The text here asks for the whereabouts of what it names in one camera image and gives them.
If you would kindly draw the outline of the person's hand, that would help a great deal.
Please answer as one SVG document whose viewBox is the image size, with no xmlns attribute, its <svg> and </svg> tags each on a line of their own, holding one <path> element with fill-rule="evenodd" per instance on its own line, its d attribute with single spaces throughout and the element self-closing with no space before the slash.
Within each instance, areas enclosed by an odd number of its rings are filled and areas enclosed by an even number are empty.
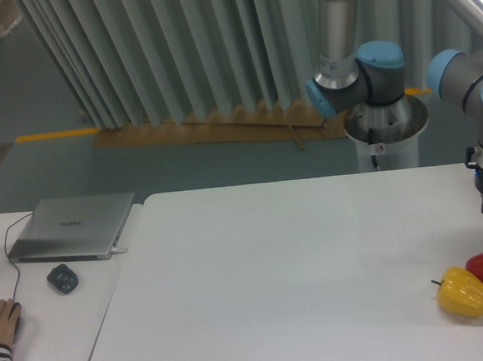
<svg viewBox="0 0 483 361">
<path fill-rule="evenodd" d="M 0 345 L 9 348 L 13 346 L 15 341 L 14 322 L 9 317 L 14 302 L 12 299 L 0 300 Z"/>
</svg>

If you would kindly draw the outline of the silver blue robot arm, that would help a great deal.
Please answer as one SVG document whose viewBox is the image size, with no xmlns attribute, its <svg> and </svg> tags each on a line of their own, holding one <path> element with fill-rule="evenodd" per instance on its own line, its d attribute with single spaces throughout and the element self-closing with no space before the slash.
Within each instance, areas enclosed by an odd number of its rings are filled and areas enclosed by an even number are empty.
<svg viewBox="0 0 483 361">
<path fill-rule="evenodd" d="M 483 37 L 483 0 L 446 0 Z M 345 131 L 358 147 L 366 169 L 379 169 L 390 154 L 405 166 L 402 148 L 417 139 L 427 124 L 424 104 L 405 92 L 405 58 L 396 43 L 373 41 L 356 47 L 357 0 L 321 0 L 319 71 L 307 80 L 306 92 L 326 118 L 343 114 Z M 466 166 L 475 173 L 483 212 L 483 48 L 466 54 L 449 49 L 435 55 L 426 83 L 478 125 L 478 142 L 467 148 Z"/>
</svg>

